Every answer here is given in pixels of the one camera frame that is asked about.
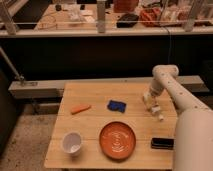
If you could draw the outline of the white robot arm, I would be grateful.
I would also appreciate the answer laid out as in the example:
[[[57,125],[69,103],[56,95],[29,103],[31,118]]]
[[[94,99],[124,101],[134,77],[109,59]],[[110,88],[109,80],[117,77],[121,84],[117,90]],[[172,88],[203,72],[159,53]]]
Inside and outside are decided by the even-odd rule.
[[[152,74],[149,94],[157,97],[166,90],[180,110],[172,171],[213,171],[213,110],[176,80],[176,65],[157,65]]]

